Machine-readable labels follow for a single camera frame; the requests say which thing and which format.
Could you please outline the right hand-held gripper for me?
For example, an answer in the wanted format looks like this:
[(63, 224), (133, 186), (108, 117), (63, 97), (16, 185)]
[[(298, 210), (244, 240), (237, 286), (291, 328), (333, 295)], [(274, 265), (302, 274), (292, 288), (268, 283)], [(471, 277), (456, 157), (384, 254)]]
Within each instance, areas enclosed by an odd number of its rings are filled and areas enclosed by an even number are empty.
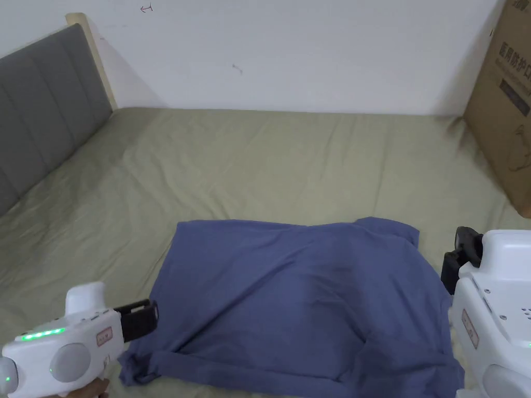
[(530, 397), (530, 231), (460, 226), (441, 281), (478, 385), (457, 397)]

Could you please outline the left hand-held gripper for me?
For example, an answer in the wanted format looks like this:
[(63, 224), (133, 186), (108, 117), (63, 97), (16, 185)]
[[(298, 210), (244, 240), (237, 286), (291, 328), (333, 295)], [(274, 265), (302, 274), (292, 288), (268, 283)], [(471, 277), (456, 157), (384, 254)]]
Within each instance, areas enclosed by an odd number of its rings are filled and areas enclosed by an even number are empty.
[(1, 394), (67, 396), (96, 378), (131, 341), (153, 332), (158, 305), (150, 299), (110, 308), (105, 285), (69, 289), (65, 314), (14, 338), (1, 351)]

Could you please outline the person's left hand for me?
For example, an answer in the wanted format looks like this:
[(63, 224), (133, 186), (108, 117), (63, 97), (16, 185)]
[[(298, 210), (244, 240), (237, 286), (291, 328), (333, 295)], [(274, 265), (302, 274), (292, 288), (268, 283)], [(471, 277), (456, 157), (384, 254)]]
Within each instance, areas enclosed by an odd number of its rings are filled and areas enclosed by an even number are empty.
[(109, 379), (96, 378), (88, 385), (71, 392), (68, 397), (75, 398), (92, 398), (92, 397), (108, 397)]

